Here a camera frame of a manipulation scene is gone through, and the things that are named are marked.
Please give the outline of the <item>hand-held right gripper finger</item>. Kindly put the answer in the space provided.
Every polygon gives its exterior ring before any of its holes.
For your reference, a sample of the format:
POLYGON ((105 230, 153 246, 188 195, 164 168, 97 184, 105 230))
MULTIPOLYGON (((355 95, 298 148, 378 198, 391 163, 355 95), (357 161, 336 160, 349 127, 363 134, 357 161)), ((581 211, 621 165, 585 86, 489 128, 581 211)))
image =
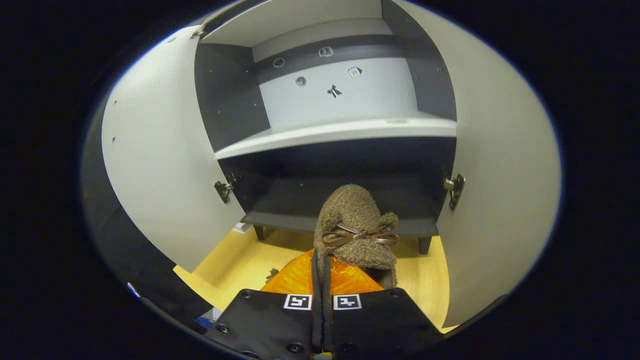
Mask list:
POLYGON ((403 359, 444 340, 402 288, 331 294, 330 257, 323 262, 323 340, 333 358, 403 359))
POLYGON ((323 343, 317 259, 314 250, 306 251, 274 275, 266 290, 240 290, 206 338, 240 357, 311 360, 323 343))

